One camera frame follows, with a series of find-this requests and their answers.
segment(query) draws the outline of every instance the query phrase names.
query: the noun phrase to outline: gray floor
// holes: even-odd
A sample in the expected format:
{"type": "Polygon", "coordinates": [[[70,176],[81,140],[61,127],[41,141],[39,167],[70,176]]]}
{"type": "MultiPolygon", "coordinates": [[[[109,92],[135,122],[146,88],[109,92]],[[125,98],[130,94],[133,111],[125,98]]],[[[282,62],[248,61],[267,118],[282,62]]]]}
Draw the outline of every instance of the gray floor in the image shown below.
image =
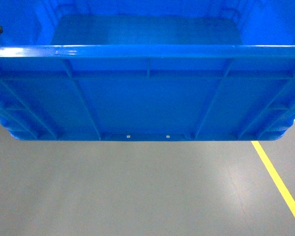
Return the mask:
{"type": "MultiPolygon", "coordinates": [[[[262,142],[295,199],[295,125],[262,142]]],[[[20,142],[0,126],[0,236],[295,236],[250,142],[20,142]]]]}

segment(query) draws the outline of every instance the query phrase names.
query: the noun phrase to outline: blue plastic crate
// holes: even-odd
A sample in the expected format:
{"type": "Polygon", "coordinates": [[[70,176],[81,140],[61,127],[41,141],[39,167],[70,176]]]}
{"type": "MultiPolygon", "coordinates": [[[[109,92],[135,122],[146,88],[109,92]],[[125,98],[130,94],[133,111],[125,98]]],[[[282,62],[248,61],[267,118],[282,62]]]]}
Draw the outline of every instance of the blue plastic crate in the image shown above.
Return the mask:
{"type": "Polygon", "coordinates": [[[0,122],[21,140],[275,140],[295,1],[0,0],[0,122]]]}

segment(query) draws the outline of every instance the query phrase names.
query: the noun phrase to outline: epoxy floor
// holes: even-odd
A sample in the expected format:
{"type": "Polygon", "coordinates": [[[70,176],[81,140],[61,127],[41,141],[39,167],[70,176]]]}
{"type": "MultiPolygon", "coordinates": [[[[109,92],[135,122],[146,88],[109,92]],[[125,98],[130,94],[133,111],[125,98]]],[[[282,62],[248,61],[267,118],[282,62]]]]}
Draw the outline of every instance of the epoxy floor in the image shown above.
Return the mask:
{"type": "MultiPolygon", "coordinates": [[[[295,199],[295,125],[262,147],[295,199]]],[[[295,236],[251,142],[20,142],[0,125],[0,236],[295,236]]]]}

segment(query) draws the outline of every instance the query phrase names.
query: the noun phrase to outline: plastic crate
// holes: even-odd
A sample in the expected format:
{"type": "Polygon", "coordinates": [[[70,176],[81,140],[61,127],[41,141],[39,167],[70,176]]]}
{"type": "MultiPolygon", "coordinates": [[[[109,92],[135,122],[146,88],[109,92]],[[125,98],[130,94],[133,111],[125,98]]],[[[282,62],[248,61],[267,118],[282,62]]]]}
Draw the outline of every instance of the plastic crate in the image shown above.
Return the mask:
{"type": "Polygon", "coordinates": [[[0,0],[0,122],[20,140],[276,140],[295,0],[0,0]]]}

